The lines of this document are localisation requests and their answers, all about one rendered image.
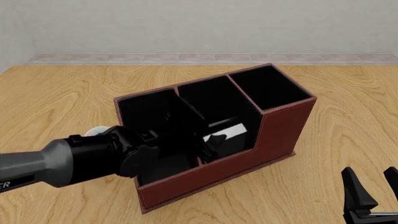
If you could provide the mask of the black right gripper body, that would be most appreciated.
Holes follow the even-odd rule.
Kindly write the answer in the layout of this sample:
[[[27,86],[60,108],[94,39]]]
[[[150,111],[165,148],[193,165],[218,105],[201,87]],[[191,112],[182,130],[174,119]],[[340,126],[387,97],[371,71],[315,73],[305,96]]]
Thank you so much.
[[[347,211],[343,214],[346,224],[398,224],[398,212],[370,212],[358,214]]]

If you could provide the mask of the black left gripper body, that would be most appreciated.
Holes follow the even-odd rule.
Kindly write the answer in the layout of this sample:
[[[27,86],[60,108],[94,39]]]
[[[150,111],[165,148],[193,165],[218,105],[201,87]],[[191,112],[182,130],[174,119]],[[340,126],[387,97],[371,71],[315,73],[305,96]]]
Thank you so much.
[[[167,122],[164,126],[164,145],[171,149],[185,149],[195,145],[208,123],[187,100],[177,95],[166,97]]]

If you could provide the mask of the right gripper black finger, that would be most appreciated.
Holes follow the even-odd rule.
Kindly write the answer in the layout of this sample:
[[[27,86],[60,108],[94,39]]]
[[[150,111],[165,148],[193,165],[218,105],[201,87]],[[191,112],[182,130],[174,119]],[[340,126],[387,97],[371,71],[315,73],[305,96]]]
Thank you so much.
[[[398,201],[398,169],[389,167],[383,174]]]
[[[350,167],[341,171],[345,194],[344,211],[371,210],[378,203],[370,196]]]

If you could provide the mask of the red-brown desk caddy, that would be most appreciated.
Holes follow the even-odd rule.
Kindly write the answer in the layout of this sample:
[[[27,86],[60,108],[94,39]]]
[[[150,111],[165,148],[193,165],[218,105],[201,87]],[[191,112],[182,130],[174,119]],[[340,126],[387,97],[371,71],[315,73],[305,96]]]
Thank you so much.
[[[316,96],[271,64],[114,99],[119,123],[167,111],[166,97],[187,100],[208,123],[185,149],[162,149],[159,163],[134,181],[146,213],[294,155]]]

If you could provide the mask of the small pale grey rounded plate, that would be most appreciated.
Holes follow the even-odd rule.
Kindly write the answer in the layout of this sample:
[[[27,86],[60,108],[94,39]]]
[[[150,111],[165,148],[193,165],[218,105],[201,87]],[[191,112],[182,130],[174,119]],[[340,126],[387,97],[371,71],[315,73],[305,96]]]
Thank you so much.
[[[108,126],[96,126],[94,128],[91,128],[89,131],[87,131],[86,134],[84,135],[84,137],[96,136],[98,134],[105,132],[108,129],[109,129]]]

